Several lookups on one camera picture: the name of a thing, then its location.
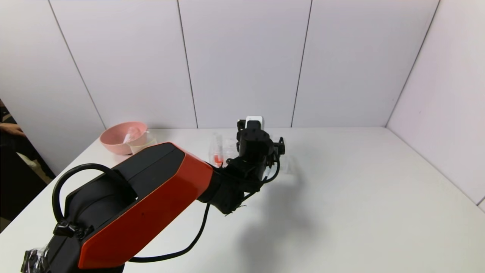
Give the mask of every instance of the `person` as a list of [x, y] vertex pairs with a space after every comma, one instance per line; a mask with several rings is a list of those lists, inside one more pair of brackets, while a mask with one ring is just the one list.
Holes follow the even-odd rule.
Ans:
[[54, 173], [27, 139], [27, 136], [22, 131], [22, 128], [20, 128], [20, 126], [16, 123], [1, 100], [0, 109], [0, 120], [4, 121], [0, 123], [0, 146], [9, 146], [14, 152], [22, 154], [30, 161], [37, 160], [46, 176], [53, 179], [55, 177]]
[[0, 123], [0, 131], [9, 133], [14, 136], [27, 137], [25, 133], [22, 131], [22, 129], [20, 128], [20, 126], [14, 123], [5, 123], [5, 122]]

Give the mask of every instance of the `white table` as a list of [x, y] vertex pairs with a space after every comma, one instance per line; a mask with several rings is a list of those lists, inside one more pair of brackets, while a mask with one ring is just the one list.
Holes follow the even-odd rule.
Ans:
[[[127, 263], [125, 272], [485, 272], [485, 214], [428, 162], [384, 128], [269, 129], [283, 136], [293, 174], [281, 174], [224, 217], [217, 209], [198, 244], [168, 261]], [[208, 158], [213, 132], [152, 130]], [[96, 140], [67, 170], [82, 163], [112, 167], [126, 156]], [[61, 200], [97, 171], [63, 187]], [[0, 272], [18, 272], [25, 250], [48, 243], [55, 225], [55, 180], [0, 235]], [[194, 202], [138, 256], [185, 248], [205, 204]]]

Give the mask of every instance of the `pink bowl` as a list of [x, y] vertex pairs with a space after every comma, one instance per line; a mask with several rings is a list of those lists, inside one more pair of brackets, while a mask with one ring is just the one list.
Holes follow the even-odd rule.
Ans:
[[104, 131], [99, 140], [108, 151], [114, 154], [131, 154], [131, 149], [127, 143], [123, 143], [125, 136], [130, 127], [135, 127], [140, 130], [140, 135], [133, 141], [129, 142], [130, 145], [140, 146], [146, 143], [146, 130], [147, 126], [143, 122], [131, 121], [124, 122], [115, 125], [106, 131]]

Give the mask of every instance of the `white wall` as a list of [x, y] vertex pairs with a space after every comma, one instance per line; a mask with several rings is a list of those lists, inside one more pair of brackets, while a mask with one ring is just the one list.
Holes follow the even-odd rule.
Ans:
[[475, 203], [483, 198], [485, 1], [441, 1], [388, 128]]
[[0, 1], [0, 98], [54, 173], [104, 130], [47, 0]]
[[199, 127], [290, 127], [310, 0], [182, 0]]
[[177, 0], [51, 3], [107, 127], [196, 127]]
[[314, 0], [293, 126], [385, 126], [437, 3]]

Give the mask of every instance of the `clear plastic container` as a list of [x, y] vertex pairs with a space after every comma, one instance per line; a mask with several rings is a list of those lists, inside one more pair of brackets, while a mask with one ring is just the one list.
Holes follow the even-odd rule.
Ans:
[[145, 135], [146, 135], [146, 141], [144, 144], [140, 145], [139, 143], [137, 143], [136, 145], [134, 145], [133, 143], [130, 143], [130, 142], [127, 143], [133, 154], [136, 154], [137, 152], [143, 150], [146, 147], [157, 144], [157, 139], [155, 138], [153, 133], [147, 131], [145, 132]]
[[209, 145], [209, 163], [216, 167], [221, 167], [224, 164], [221, 134], [212, 134], [212, 139], [210, 140]]

